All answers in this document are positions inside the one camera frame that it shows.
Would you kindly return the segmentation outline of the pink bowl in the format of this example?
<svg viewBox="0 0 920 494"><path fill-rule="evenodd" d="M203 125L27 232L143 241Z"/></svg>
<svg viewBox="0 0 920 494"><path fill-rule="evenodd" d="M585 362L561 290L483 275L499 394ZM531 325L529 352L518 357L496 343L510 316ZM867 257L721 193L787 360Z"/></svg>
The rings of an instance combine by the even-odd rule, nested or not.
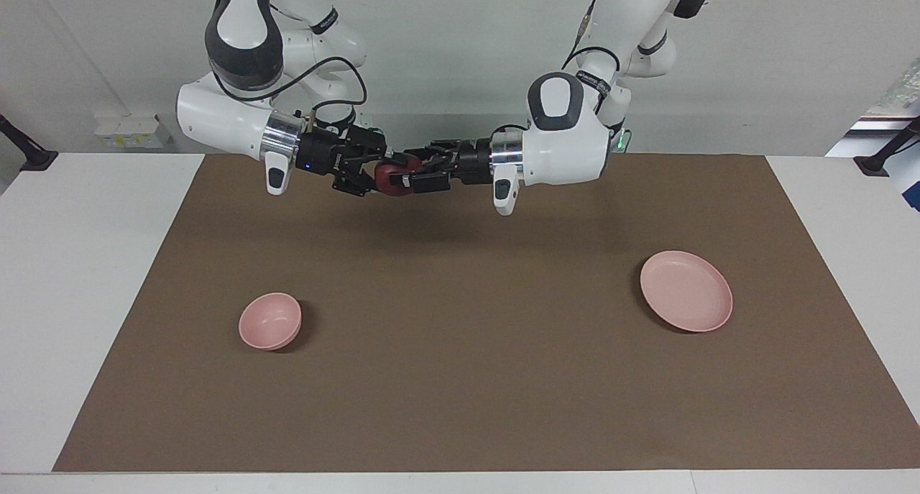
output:
<svg viewBox="0 0 920 494"><path fill-rule="evenodd" d="M274 351L292 343L302 326L302 308L296 298L270 292L251 301L239 320L239 336L252 349Z"/></svg>

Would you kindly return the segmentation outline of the brown table mat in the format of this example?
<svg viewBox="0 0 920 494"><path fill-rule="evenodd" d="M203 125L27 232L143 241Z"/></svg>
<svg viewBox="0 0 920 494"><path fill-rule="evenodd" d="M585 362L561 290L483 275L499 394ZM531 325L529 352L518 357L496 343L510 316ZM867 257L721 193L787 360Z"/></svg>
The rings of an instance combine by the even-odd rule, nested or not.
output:
<svg viewBox="0 0 920 494"><path fill-rule="evenodd" d="M920 426L764 157L621 155L600 180L358 198L209 155L57 472L920 468ZM691 333L640 269L734 298ZM283 292L279 350L239 336Z"/></svg>

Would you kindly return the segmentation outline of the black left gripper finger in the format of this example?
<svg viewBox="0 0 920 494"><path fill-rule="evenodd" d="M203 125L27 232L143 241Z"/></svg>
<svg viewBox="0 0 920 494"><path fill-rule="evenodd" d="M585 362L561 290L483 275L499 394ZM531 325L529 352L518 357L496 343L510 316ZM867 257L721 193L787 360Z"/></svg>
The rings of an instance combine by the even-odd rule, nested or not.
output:
<svg viewBox="0 0 920 494"><path fill-rule="evenodd" d="M413 193L436 193L451 189L450 173L444 170L425 170L425 172L411 173L411 189Z"/></svg>
<svg viewBox="0 0 920 494"><path fill-rule="evenodd" d="M458 159L458 140L434 140L425 147L402 152L416 157L422 166L454 166Z"/></svg>

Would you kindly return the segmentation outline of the black clamp stand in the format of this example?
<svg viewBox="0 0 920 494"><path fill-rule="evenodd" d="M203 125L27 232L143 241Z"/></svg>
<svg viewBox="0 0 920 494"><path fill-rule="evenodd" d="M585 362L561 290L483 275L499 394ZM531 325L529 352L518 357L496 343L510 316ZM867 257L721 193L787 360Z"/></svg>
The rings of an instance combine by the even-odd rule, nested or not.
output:
<svg viewBox="0 0 920 494"><path fill-rule="evenodd" d="M876 153L853 157L855 165L866 176L888 177L884 169L887 160L920 143L920 115L914 117L900 132L887 141Z"/></svg>
<svg viewBox="0 0 920 494"><path fill-rule="evenodd" d="M14 144L25 156L25 163L21 172L43 172L48 170L59 152L47 150L42 144L37 143L28 134L23 133L19 127L14 126L3 114L0 114L0 133Z"/></svg>

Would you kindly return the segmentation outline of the white wall socket box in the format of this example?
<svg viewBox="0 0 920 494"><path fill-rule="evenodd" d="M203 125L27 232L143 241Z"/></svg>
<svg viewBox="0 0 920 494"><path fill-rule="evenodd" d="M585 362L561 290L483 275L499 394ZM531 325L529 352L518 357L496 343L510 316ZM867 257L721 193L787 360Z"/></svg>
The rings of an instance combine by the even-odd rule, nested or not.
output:
<svg viewBox="0 0 920 494"><path fill-rule="evenodd" d="M99 117L94 134L106 149L161 150L173 142L157 115Z"/></svg>

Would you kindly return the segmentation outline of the pink plate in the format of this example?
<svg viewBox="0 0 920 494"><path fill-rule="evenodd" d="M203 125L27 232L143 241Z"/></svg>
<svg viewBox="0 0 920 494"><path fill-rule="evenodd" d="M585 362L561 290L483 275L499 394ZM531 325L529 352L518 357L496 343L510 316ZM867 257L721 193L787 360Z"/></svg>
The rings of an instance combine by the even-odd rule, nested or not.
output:
<svg viewBox="0 0 920 494"><path fill-rule="evenodd" d="M644 300L661 320L691 333L712 332L732 317L732 289L722 272L690 252L651 255L640 269Z"/></svg>

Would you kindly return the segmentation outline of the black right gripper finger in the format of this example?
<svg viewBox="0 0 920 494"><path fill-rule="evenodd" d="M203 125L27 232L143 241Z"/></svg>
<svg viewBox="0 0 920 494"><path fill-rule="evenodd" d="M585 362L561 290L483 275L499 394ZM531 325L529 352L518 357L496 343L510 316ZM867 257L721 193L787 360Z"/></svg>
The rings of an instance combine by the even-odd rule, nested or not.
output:
<svg viewBox="0 0 920 494"><path fill-rule="evenodd" d="M332 187L334 190L348 195L364 197L372 191L378 191L377 181L374 176L358 170L333 170Z"/></svg>
<svg viewBox="0 0 920 494"><path fill-rule="evenodd" d="M347 131L348 164L380 162L387 156L387 140L377 128L359 127L353 124Z"/></svg>

